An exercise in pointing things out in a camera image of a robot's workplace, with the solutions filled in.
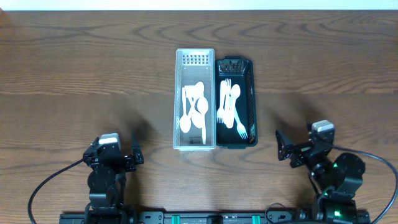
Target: tabletop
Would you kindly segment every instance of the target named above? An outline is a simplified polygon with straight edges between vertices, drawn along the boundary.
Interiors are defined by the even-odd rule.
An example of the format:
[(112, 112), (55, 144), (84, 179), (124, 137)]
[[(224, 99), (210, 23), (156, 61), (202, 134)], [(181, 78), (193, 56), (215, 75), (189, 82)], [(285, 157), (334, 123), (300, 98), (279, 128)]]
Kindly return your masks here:
[[(172, 148), (175, 51), (212, 48), (253, 61), (258, 144)], [(307, 140), (306, 122), (335, 124), (335, 144), (398, 166), (396, 11), (57, 11), (0, 15), (0, 222), (28, 223), (27, 202), (50, 174), (81, 159), (95, 137), (137, 134), (145, 164), (127, 175), (138, 210), (265, 210), (311, 203), (305, 167), (278, 161), (275, 130)], [(332, 151), (330, 159), (338, 156)], [(392, 172), (366, 163), (354, 198), (375, 218)], [(39, 223), (89, 202), (80, 164), (33, 202)], [(394, 206), (380, 223), (397, 223)]]

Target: tray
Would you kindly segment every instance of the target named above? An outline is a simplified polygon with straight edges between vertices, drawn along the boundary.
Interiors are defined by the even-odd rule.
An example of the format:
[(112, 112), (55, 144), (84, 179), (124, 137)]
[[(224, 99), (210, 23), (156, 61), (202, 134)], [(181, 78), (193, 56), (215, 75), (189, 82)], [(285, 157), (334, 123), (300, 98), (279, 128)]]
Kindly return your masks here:
[(240, 87), (240, 96), (236, 99), (235, 108), (247, 133), (247, 138), (243, 139), (237, 131), (236, 119), (233, 121), (232, 128), (227, 128), (224, 123), (217, 122), (217, 145), (228, 149), (244, 149), (255, 146), (258, 137), (253, 64), (250, 60), (241, 57), (225, 57), (222, 60), (216, 60), (215, 64), (216, 110), (220, 108), (221, 81), (228, 78), (231, 80), (231, 86), (237, 84)]
[[(174, 98), (174, 137), (173, 148), (181, 151), (209, 151), (216, 147), (216, 119), (215, 119), (215, 53), (213, 49), (178, 49), (175, 59), (175, 98)], [(205, 113), (205, 136), (191, 120), (187, 133), (180, 127), (180, 119), (183, 116), (183, 94), (185, 86), (195, 86), (202, 82), (203, 96), (208, 102), (208, 111)], [(191, 110), (191, 102), (188, 100), (188, 90), (185, 94), (186, 114)]]

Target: white background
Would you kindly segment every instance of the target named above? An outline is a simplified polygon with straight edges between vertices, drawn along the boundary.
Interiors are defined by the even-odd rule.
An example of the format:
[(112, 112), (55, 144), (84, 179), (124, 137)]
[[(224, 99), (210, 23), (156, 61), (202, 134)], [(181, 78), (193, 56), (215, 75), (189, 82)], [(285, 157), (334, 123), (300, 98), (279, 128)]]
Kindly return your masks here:
[(3, 10), (398, 9), (398, 0), (0, 0)]

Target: wooden table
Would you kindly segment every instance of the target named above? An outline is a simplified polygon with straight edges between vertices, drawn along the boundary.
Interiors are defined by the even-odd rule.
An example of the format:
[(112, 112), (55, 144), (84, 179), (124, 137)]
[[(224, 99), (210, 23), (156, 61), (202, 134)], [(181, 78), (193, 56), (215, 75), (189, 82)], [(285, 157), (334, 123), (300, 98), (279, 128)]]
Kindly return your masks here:
[[(127, 176), (138, 210), (265, 210), (312, 201), (305, 167), (277, 160), (275, 129), (305, 141), (329, 119), (335, 143), (398, 166), (396, 11), (3, 12), (0, 15), (0, 222), (28, 223), (41, 181), (81, 159), (95, 137), (138, 133), (145, 164)], [(172, 149), (175, 51), (214, 48), (254, 63), (259, 143), (246, 150)], [(335, 159), (338, 152), (331, 153)], [(394, 190), (364, 158), (358, 207), (375, 218)], [(38, 193), (39, 223), (83, 211), (80, 164)], [(397, 223), (395, 206), (381, 223)]]

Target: pile of utensils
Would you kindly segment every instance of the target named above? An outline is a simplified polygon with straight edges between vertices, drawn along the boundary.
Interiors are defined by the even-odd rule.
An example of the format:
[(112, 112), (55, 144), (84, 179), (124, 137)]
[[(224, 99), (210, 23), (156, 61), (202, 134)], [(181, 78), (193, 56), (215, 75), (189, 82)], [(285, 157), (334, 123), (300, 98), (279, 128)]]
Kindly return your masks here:
[(227, 128), (234, 126), (236, 120), (236, 130), (242, 139), (247, 139), (246, 128), (239, 119), (235, 108), (236, 99), (241, 95), (241, 88), (238, 84), (231, 87), (231, 79), (227, 78), (220, 83), (220, 107), (217, 110), (217, 123), (224, 123)]
[[(205, 86), (203, 82), (196, 85), (182, 87), (182, 108), (183, 115), (180, 118), (180, 128), (183, 133), (191, 129), (191, 121), (197, 128), (201, 128), (202, 143), (206, 144), (206, 122), (205, 114), (209, 109), (207, 99), (204, 97)], [(190, 110), (187, 114), (187, 98), (190, 102)]]

